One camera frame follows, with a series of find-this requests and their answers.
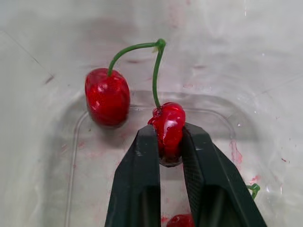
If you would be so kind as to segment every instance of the artificial cherry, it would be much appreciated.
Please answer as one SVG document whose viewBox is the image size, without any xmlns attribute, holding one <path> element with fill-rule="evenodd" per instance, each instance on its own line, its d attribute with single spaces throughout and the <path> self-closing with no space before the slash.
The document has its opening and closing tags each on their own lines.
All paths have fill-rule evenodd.
<svg viewBox="0 0 303 227">
<path fill-rule="evenodd" d="M 166 227 L 195 227 L 191 214 L 179 214 L 168 221 Z"/>
<path fill-rule="evenodd" d="M 113 70 L 91 71 L 85 81 L 85 95 L 91 118 L 99 125 L 119 126 L 127 119 L 130 96 L 125 78 Z"/>
</svg>

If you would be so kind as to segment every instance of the red stain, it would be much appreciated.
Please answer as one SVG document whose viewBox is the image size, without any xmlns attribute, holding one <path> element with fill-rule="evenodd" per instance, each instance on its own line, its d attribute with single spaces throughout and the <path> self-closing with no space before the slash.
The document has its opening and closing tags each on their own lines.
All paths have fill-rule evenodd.
<svg viewBox="0 0 303 227">
<path fill-rule="evenodd" d="M 148 77 L 145 81 L 151 81 L 152 77 Z"/>
<path fill-rule="evenodd" d="M 252 180 L 250 181 L 250 184 L 257 183 L 260 180 L 261 180 L 261 176 L 256 175 L 255 177 L 252 178 Z"/>
<path fill-rule="evenodd" d="M 237 149 L 236 140 L 231 140 L 229 146 L 232 149 L 232 162 L 238 167 L 242 163 L 242 154 Z"/>
<path fill-rule="evenodd" d="M 161 216 L 161 223 L 165 223 L 165 222 L 168 222 L 168 221 L 169 221 L 168 217 L 166 217 L 164 215 Z"/>
<path fill-rule="evenodd" d="M 185 84 L 185 85 L 183 85 L 183 88 L 192 88 L 194 85 L 192 85 L 192 84 Z"/>
<path fill-rule="evenodd" d="M 84 142 L 84 141 L 81 141 L 81 142 L 79 142 L 79 144 L 78 144 L 78 148 L 79 148 L 79 149 L 83 149 L 83 148 L 84 148 L 84 145 L 85 145 L 85 142 Z"/>
</svg>

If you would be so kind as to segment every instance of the red cherry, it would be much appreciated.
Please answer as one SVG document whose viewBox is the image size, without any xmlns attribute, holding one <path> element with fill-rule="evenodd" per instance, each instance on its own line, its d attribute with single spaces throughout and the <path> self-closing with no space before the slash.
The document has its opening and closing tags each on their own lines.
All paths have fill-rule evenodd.
<svg viewBox="0 0 303 227">
<path fill-rule="evenodd" d="M 168 221 L 166 227 L 195 227 L 191 214 L 179 214 Z"/>
<path fill-rule="evenodd" d="M 180 156 L 179 144 L 182 140 L 182 128 L 185 125 L 185 112 L 177 103 L 166 103 L 155 108 L 148 124 L 154 126 L 159 144 L 160 157 L 175 161 Z"/>
<path fill-rule="evenodd" d="M 107 76 L 108 69 L 91 71 L 85 80 L 85 95 L 91 118 L 100 125 L 120 126 L 129 111 L 130 95 L 125 78 L 113 70 Z"/>
</svg>

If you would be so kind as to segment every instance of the black tongs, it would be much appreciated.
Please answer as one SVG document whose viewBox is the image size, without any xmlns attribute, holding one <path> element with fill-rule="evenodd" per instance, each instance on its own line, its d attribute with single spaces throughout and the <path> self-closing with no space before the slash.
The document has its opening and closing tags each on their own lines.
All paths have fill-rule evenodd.
<svg viewBox="0 0 303 227">
<path fill-rule="evenodd" d="M 235 165 L 202 128 L 187 123 L 181 155 L 196 227 L 266 227 Z M 156 132 L 140 129 L 118 166 L 105 227 L 160 227 Z"/>
</svg>

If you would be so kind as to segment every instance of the cherry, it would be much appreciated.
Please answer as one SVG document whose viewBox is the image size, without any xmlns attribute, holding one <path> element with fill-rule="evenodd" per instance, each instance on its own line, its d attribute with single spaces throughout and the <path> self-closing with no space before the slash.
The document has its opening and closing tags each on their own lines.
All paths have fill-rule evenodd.
<svg viewBox="0 0 303 227">
<path fill-rule="evenodd" d="M 91 118 L 100 125 L 119 126 L 127 119 L 130 95 L 125 78 L 113 70 L 91 71 L 85 81 L 85 95 Z"/>
<path fill-rule="evenodd" d="M 168 221 L 166 227 L 195 227 L 191 214 L 179 214 Z"/>
<path fill-rule="evenodd" d="M 177 103 L 165 103 L 155 108 L 148 124 L 154 126 L 159 145 L 159 155 L 167 162 L 174 162 L 180 156 L 179 144 L 185 125 L 185 112 Z"/>
</svg>

